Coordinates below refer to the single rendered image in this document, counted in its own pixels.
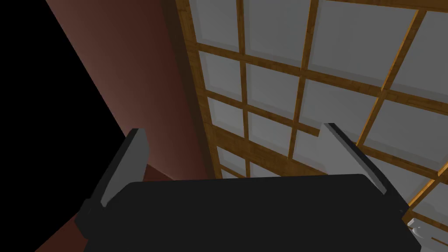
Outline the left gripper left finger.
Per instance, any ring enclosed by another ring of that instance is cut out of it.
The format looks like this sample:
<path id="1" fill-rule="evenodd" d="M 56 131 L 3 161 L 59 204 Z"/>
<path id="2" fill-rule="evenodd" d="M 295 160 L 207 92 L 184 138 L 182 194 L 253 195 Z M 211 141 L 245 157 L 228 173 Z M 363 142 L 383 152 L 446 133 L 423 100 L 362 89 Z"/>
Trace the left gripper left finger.
<path id="1" fill-rule="evenodd" d="M 145 129 L 131 129 L 91 197 L 83 202 L 77 213 L 75 224 L 83 237 L 90 239 L 93 236 L 102 212 L 112 198 L 128 184 L 143 180 L 148 158 L 149 144 Z"/>

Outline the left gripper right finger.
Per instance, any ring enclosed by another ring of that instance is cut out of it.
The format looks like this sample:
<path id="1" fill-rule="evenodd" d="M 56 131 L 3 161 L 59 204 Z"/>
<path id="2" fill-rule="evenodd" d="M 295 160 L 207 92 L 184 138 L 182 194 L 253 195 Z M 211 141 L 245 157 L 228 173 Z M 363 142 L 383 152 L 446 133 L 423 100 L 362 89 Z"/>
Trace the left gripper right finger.
<path id="1" fill-rule="evenodd" d="M 399 214 L 409 205 L 384 173 L 335 124 L 323 123 L 318 135 L 320 163 L 329 175 L 361 174 L 376 186 L 381 196 Z"/>

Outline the wooden door with glass panes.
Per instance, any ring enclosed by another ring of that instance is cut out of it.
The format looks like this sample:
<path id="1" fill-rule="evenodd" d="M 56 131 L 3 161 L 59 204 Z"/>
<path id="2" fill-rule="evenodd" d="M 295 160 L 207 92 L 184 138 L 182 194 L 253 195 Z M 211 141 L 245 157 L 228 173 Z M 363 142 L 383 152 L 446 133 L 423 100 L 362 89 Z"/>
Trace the wooden door with glass panes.
<path id="1" fill-rule="evenodd" d="M 217 178 L 322 175 L 335 123 L 448 252 L 448 0 L 174 0 Z"/>

